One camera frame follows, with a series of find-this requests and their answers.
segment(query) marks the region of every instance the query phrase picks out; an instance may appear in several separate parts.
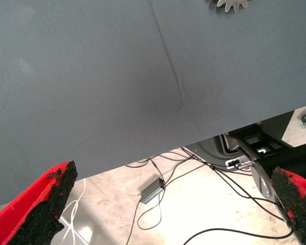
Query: black cable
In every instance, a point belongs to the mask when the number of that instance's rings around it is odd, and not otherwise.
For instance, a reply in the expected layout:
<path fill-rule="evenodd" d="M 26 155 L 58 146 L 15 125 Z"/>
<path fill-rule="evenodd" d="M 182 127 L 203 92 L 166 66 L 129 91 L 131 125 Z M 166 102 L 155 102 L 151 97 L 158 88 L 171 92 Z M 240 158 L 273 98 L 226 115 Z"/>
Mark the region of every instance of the black cable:
<path fill-rule="evenodd" d="M 160 194 L 159 194 L 159 202 L 158 202 L 155 206 L 153 206 L 153 207 L 151 207 L 150 209 L 146 210 L 144 213 L 142 213 L 142 214 L 138 217 L 138 219 L 137 219 L 137 226 L 138 226 L 139 229 L 141 229 L 141 230 L 150 230 L 150 229 L 153 229 L 154 227 L 158 226 L 158 225 L 161 223 L 161 220 L 162 220 L 162 212 L 161 212 L 161 205 L 160 205 L 160 204 L 161 204 L 161 202 L 162 202 L 162 200 L 163 200 L 164 193 L 165 193 L 165 190 L 163 191 L 163 194 L 162 194 L 162 198 L 161 198 L 161 199 L 160 199 Z M 139 220 L 142 218 L 142 216 L 143 216 L 144 214 L 146 214 L 147 212 L 150 212 L 151 210 L 155 209 L 156 207 L 159 207 L 159 209 L 160 209 L 160 220 L 159 220 L 159 222 L 158 222 L 156 225 L 153 225 L 153 226 L 151 226 L 151 227 L 149 227 L 149 228 L 143 228 L 143 227 L 141 227 L 141 226 L 139 225 Z"/>
<path fill-rule="evenodd" d="M 228 173 L 231 173 L 231 174 L 236 174 L 236 175 L 252 176 L 250 174 L 238 173 L 238 172 L 234 172 L 234 171 L 230 171 L 230 170 L 223 169 L 223 168 L 218 168 L 218 167 L 215 167 L 215 169 L 220 170 L 220 171 L 224 171 L 224 172 L 228 172 Z"/>
<path fill-rule="evenodd" d="M 250 198 L 250 197 L 246 197 L 246 196 L 240 194 L 239 192 L 237 192 L 236 189 L 234 189 L 234 187 L 233 187 L 232 185 L 230 185 L 230 183 L 229 183 L 227 180 L 225 180 L 224 177 L 222 177 L 219 173 L 216 173 L 216 174 L 217 174 L 221 179 L 223 179 L 223 181 L 224 181 L 225 183 L 227 183 L 228 186 L 230 186 L 230 188 L 231 188 L 232 190 L 234 190 L 234 192 L 237 193 L 237 194 L 238 194 L 239 196 L 241 196 L 242 198 L 246 198 L 246 199 L 255 199 L 255 200 L 265 201 L 265 202 L 269 202 L 269 203 L 272 203 L 272 204 L 275 204 L 275 205 L 281 207 L 281 204 L 276 203 L 276 202 L 273 202 L 273 201 L 270 201 L 270 200 L 267 200 L 267 199 L 264 199 L 264 198 L 255 198 L 255 197 Z"/>
<path fill-rule="evenodd" d="M 191 172 L 193 172 L 193 171 L 195 171 L 195 170 L 197 170 L 197 169 L 199 169 L 199 168 L 201 168 L 201 167 L 204 167 L 204 166 L 205 166 L 205 164 L 203 164 L 203 165 L 201 165 L 201 166 L 199 166 L 199 167 L 196 167 L 196 168 L 190 170 L 189 172 L 187 172 L 187 173 L 185 173 L 185 174 L 183 174 L 183 175 L 180 175 L 180 176 L 174 178 L 173 180 L 171 180 L 170 182 L 168 182 L 168 183 L 166 184 L 165 187 L 167 187 L 168 185 L 170 185 L 170 184 L 171 184 L 173 181 L 175 181 L 176 179 L 179 179 L 179 178 L 181 178 L 182 176 L 185 176 L 185 175 L 187 175 L 187 174 L 190 174 Z"/>
<path fill-rule="evenodd" d="M 198 236 L 202 233 L 205 232 L 209 232 L 209 231 L 229 231 L 229 232 L 236 232 L 236 233 L 240 233 L 240 234 L 244 234 L 244 235 L 248 235 L 248 236 L 254 236 L 254 237 L 259 237 L 259 238 L 264 238 L 264 239 L 285 239 L 289 236 L 292 235 L 292 233 L 294 232 L 293 230 L 291 230 L 287 235 L 284 236 L 264 236 L 264 235 L 258 235 L 258 234 L 253 234 L 253 233 L 249 233 L 249 232 L 245 232 L 245 231 L 239 231 L 239 230 L 233 230 L 233 229 L 226 229 L 226 228 L 212 228 L 212 229 L 207 229 L 207 230 L 203 230 L 200 231 L 198 233 L 196 233 L 195 235 L 191 236 L 185 243 L 184 245 L 186 245 L 191 239 L 193 239 L 195 236 Z"/>
<path fill-rule="evenodd" d="M 176 155 L 178 155 L 178 156 L 186 157 L 186 156 L 184 156 L 184 155 L 182 155 L 182 154 L 180 154 L 180 153 L 178 153 L 178 152 L 168 151 L 168 152 L 166 152 L 166 153 L 173 153 L 173 154 L 176 154 Z"/>
<path fill-rule="evenodd" d="M 168 183 L 169 180 L 172 178 L 172 176 L 173 176 L 175 170 L 177 169 L 177 167 L 178 167 L 179 165 L 183 164 L 184 162 L 187 162 L 188 160 L 191 160 L 191 159 L 186 159 L 186 160 L 181 161 L 181 162 L 179 162 L 179 163 L 177 163 L 177 164 L 175 165 L 175 167 L 173 168 L 172 173 L 171 173 L 170 177 L 168 178 L 168 180 L 166 181 L 166 183 Z"/>
<path fill-rule="evenodd" d="M 168 160 L 171 160 L 171 161 L 175 161 L 175 162 L 180 162 L 180 161 L 184 161 L 184 160 L 189 159 L 188 157 L 186 157 L 184 159 L 175 159 L 175 158 L 170 158 L 170 157 L 167 157 L 167 156 L 163 156 L 162 154 L 159 155 L 159 157 L 162 157 L 162 158 L 165 158 L 165 159 L 168 159 Z"/>
<path fill-rule="evenodd" d="M 129 236 L 128 236 L 126 245 L 128 245 L 128 242 L 129 242 L 129 240 L 130 240 L 130 238 L 131 238 L 131 235 L 132 235 L 132 232 L 133 232 L 133 227 L 134 227 L 134 223 L 135 223 L 136 213 L 137 213 L 138 205 L 139 205 L 140 202 L 141 202 L 141 201 L 139 200 L 138 203 L 137 203 L 137 206 L 136 206 L 136 208 L 135 208 L 135 213 L 134 213 L 132 228 L 131 228 L 131 231 L 130 231 L 130 233 L 129 233 Z"/>
<path fill-rule="evenodd" d="M 160 173 L 160 175 L 161 175 L 161 177 L 163 179 L 163 185 L 165 186 L 165 180 L 164 180 L 163 174 L 161 173 L 160 169 L 158 168 L 156 163 L 151 158 L 149 158 L 149 160 L 152 162 L 153 166 L 159 171 L 159 173 Z"/>
<path fill-rule="evenodd" d="M 149 161 L 150 159 L 156 158 L 157 156 L 158 156 L 158 155 L 155 155 L 155 156 L 149 157 L 149 158 L 147 158 L 147 159 L 145 159 L 145 160 L 136 161 L 136 162 L 138 162 L 138 163 L 144 163 L 143 165 L 139 165 L 139 166 L 129 166 L 129 165 L 125 165 L 125 166 L 126 166 L 126 167 L 130 167 L 130 168 L 144 167 L 144 166 L 146 166 L 146 165 L 148 164 L 148 161 Z"/>
<path fill-rule="evenodd" d="M 125 165 L 126 167 L 130 167 L 130 168 L 139 168 L 139 167 L 144 167 L 148 164 L 148 160 L 143 164 L 143 165 L 139 165 L 139 166 L 129 166 L 129 165 Z"/>
<path fill-rule="evenodd" d="M 276 214 L 270 212 L 269 210 L 267 210 L 266 208 L 264 208 L 258 201 L 256 201 L 243 187 L 241 187 L 236 181 L 234 181 L 232 178 L 230 178 L 228 175 L 226 175 L 225 173 L 217 170 L 217 169 L 213 169 L 214 172 L 219 172 L 222 175 L 224 175 L 225 177 L 227 177 L 228 179 L 230 179 L 235 185 L 237 185 L 247 196 L 249 196 L 260 208 L 262 208 L 265 212 L 267 212 L 268 214 L 271 214 L 273 217 L 276 217 L 278 219 L 280 219 L 281 221 L 284 221 L 281 217 L 277 216 Z"/>
<path fill-rule="evenodd" d="M 183 147 L 181 147 L 181 149 L 182 149 L 186 154 L 188 154 L 191 158 L 193 158 L 193 159 L 195 159 L 195 160 L 197 160 L 197 161 L 199 161 L 199 162 L 201 162 L 201 163 L 204 163 L 204 164 L 207 164 L 207 165 L 213 165 L 213 166 L 217 166 L 217 167 L 223 167 L 223 168 L 216 168 L 216 169 L 218 169 L 218 170 L 222 170 L 222 171 L 229 172 L 229 173 L 232 173 L 232 174 L 237 174 L 237 175 L 252 176 L 252 175 L 250 175 L 250 174 L 243 174 L 243 173 L 238 173 L 238 172 L 234 172 L 234 171 L 230 171 L 230 170 L 224 169 L 224 168 L 226 168 L 226 166 L 224 166 L 224 165 L 206 162 L 206 161 L 200 159 L 199 157 L 197 157 L 197 156 L 191 154 L 187 149 L 185 149 L 185 148 L 183 148 Z"/>

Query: concrete floor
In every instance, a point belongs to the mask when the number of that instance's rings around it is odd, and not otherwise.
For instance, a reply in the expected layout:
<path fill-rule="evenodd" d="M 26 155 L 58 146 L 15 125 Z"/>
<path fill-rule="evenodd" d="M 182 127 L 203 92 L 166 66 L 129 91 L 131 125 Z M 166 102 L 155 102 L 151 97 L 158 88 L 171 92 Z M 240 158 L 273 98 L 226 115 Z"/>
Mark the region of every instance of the concrete floor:
<path fill-rule="evenodd" d="M 300 128 L 301 115 L 306 107 L 295 111 L 283 140 L 293 146 L 306 143 L 306 129 Z M 172 158 L 180 156 L 165 154 Z M 165 179 L 176 164 L 161 157 L 155 159 Z M 174 178 L 184 174 L 201 164 L 190 160 L 177 168 Z M 125 166 L 87 178 L 85 193 L 74 219 L 75 230 L 83 237 L 78 244 L 126 244 L 135 207 L 140 199 L 141 191 L 160 175 L 150 163 L 142 168 Z M 262 195 L 249 176 L 229 174 L 243 186 L 253 197 Z M 68 202 L 78 198 L 83 190 L 83 181 L 77 181 Z M 158 202 L 152 200 L 147 205 L 140 204 L 139 215 Z M 279 215 L 274 205 L 260 202 L 265 208 Z M 67 210 L 63 216 L 70 216 Z M 230 228 L 269 236 L 282 236 L 289 232 L 286 224 L 275 219 L 252 200 L 238 196 L 212 170 L 204 166 L 167 187 L 161 203 L 162 221 L 151 230 L 140 230 L 135 222 L 129 244 L 140 245 L 179 245 L 193 234 L 208 228 Z M 140 225 L 150 227 L 160 219 L 158 208 L 143 216 Z M 57 234 L 52 244 L 60 241 Z M 200 244 L 299 244 L 292 235 L 282 240 L 268 240 L 251 236 L 213 231 L 202 234 L 189 245 Z"/>

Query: power adapter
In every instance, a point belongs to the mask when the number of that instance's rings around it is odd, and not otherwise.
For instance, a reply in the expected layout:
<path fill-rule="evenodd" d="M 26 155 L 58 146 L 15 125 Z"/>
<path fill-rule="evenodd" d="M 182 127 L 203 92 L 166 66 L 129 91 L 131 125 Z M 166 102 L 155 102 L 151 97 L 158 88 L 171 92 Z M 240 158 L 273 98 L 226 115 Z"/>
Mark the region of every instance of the power adapter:
<path fill-rule="evenodd" d="M 165 189 L 164 182 L 161 178 L 154 180 L 148 187 L 146 187 L 141 193 L 141 202 L 147 204 L 158 194 Z"/>

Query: metal gear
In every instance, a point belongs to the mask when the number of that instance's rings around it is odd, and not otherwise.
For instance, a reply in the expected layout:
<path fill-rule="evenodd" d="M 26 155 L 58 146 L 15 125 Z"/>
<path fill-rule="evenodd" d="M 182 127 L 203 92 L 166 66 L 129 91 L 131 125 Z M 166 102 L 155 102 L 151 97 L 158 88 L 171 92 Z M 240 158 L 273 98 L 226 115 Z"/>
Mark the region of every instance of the metal gear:
<path fill-rule="evenodd" d="M 228 12 L 231 8 L 231 6 L 234 6 L 235 12 L 238 12 L 239 6 L 242 4 L 244 8 L 248 7 L 247 0 L 219 0 L 217 7 L 221 7 L 223 4 L 225 4 L 225 11 Z"/>

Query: gray fabric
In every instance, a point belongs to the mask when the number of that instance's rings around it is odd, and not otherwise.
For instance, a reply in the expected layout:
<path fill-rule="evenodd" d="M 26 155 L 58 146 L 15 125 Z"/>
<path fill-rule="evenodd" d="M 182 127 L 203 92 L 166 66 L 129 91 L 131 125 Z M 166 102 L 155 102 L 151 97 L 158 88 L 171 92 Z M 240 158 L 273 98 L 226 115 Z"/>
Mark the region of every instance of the gray fabric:
<path fill-rule="evenodd" d="M 306 105 L 306 1 L 0 1 L 0 204 Z"/>

